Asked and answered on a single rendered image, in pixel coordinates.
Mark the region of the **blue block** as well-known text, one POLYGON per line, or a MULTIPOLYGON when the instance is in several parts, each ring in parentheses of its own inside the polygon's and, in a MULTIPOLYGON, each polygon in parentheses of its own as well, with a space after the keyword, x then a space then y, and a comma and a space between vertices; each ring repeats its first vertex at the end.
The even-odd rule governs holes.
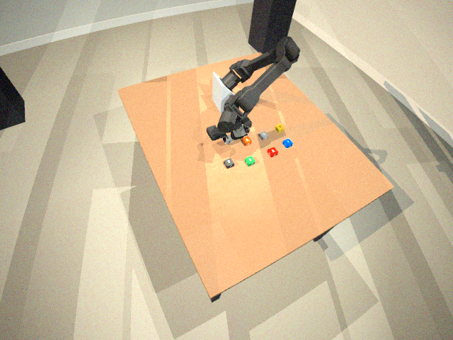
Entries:
POLYGON ((293 145, 293 142, 289 138, 286 140, 283 140, 282 143, 286 148, 291 147, 293 145))

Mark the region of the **small yellow block with printed digit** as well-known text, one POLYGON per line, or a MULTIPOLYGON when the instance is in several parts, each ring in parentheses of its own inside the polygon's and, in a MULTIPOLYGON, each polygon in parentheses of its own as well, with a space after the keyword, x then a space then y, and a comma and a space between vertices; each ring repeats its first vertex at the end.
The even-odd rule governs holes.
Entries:
POLYGON ((275 126, 275 129, 277 130, 277 132, 283 132, 285 128, 281 124, 279 124, 275 126))

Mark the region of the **red block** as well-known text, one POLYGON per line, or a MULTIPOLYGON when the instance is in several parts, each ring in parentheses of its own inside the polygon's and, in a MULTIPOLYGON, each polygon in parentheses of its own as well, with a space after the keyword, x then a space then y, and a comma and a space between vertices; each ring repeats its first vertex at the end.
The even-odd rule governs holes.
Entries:
POLYGON ((269 154, 271 157, 274 157, 274 156, 276 156, 276 155, 278 154, 278 151, 275 149, 275 147, 273 147, 273 148, 270 148, 270 149, 268 150, 268 154, 269 154))

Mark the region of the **orange block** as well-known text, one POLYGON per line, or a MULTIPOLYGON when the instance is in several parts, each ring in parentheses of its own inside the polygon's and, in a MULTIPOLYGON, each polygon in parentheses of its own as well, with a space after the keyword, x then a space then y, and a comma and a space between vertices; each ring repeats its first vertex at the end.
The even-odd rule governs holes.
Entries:
POLYGON ((245 146, 250 145, 252 143, 251 139, 249 136, 242 138, 242 142, 245 146))

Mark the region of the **green block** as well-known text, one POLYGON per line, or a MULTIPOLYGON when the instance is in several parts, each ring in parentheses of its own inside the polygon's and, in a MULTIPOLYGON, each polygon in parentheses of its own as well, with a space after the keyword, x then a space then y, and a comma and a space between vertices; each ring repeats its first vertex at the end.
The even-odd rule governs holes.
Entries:
POLYGON ((256 161, 254 160, 254 158, 253 158, 252 156, 245 158, 245 163, 246 163, 248 166, 254 165, 255 162, 256 162, 256 161))

